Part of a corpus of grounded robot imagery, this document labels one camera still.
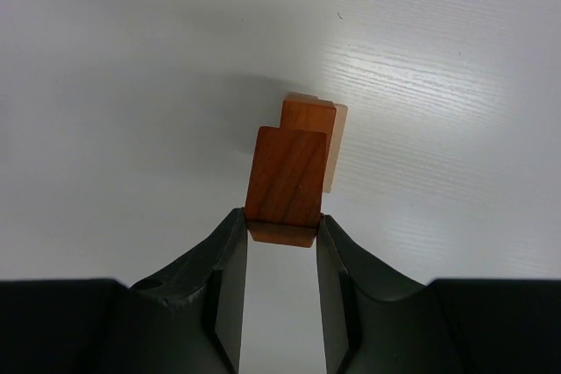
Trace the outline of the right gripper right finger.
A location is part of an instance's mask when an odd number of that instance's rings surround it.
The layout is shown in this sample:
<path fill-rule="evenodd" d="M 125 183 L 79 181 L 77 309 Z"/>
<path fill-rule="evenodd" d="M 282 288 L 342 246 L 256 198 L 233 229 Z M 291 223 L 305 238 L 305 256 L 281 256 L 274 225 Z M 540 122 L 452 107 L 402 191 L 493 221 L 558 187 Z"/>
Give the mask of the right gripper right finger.
<path fill-rule="evenodd" d="M 556 279 L 408 278 L 330 216 L 316 263 L 330 373 L 557 373 Z"/>

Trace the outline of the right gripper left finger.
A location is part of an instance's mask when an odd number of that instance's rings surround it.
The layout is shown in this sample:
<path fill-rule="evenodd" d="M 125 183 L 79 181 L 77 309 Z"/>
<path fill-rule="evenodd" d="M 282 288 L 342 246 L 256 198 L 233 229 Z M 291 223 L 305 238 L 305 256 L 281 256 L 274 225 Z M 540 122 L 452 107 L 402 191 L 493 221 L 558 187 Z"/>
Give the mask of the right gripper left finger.
<path fill-rule="evenodd" d="M 1 284 L 4 373 L 236 373 L 247 231 L 233 209 L 171 264 L 114 279 Z"/>

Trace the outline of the red-brown wedge block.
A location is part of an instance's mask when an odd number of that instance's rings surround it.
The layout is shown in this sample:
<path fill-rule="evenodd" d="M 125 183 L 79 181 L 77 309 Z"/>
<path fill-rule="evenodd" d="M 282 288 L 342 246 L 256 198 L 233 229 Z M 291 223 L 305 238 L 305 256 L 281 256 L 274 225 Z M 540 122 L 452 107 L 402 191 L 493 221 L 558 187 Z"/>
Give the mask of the red-brown wedge block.
<path fill-rule="evenodd" d="M 245 199 L 256 242 L 309 248 L 321 219 L 327 136 L 262 126 Z"/>

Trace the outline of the long light wood plank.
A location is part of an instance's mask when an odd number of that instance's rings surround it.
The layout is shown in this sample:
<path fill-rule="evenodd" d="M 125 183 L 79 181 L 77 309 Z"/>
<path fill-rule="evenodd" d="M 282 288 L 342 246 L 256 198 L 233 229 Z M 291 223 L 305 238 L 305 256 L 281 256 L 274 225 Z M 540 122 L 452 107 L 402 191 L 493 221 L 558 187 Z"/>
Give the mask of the long light wood plank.
<path fill-rule="evenodd" d="M 330 138 L 330 149 L 327 157 L 326 171 L 323 180 L 323 191 L 328 194 L 331 192 L 335 173 L 337 169 L 337 160 L 341 149 L 344 135 L 344 126 L 346 123 L 348 107 L 334 103 L 336 109 L 335 121 Z"/>

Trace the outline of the red-brown arch block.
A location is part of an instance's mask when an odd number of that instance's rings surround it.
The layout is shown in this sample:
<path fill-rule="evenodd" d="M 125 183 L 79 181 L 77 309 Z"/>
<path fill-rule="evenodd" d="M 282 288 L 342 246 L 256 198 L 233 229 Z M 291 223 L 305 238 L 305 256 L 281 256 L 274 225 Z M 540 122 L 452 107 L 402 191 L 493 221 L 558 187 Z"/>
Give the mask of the red-brown arch block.
<path fill-rule="evenodd" d="M 330 135 L 336 114 L 336 108 L 331 102 L 285 99 L 281 110 L 280 127 Z"/>

